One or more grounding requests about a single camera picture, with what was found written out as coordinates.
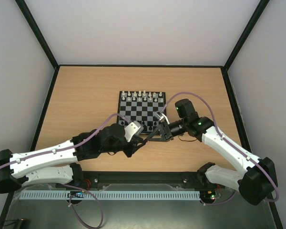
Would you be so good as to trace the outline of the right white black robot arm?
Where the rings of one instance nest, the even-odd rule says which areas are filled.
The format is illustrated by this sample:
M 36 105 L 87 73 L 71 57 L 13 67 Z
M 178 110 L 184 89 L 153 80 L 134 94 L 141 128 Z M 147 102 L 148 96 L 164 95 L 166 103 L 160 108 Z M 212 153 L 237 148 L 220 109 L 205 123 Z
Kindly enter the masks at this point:
M 168 142 L 175 136 L 188 133 L 223 156 L 234 170 L 207 163 L 198 171 L 198 181 L 208 187 L 212 183 L 238 191 L 251 205 L 258 205 L 273 191 L 278 183 L 274 162 L 248 152 L 227 137 L 208 117 L 200 117 L 188 99 L 175 103 L 180 120 L 170 123 L 163 112 L 155 112 L 161 123 L 148 135 L 149 141 Z

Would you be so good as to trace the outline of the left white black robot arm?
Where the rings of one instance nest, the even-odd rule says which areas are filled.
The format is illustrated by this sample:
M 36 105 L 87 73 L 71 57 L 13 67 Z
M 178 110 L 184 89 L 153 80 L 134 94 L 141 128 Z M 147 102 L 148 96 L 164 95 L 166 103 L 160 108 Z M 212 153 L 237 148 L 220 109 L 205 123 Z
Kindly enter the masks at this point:
M 122 151 L 131 157 L 145 145 L 138 122 L 127 126 L 112 124 L 100 131 L 81 133 L 56 146 L 27 153 L 0 151 L 0 194 L 38 183 L 63 183 L 82 179 L 79 161 L 97 158 L 102 153 Z

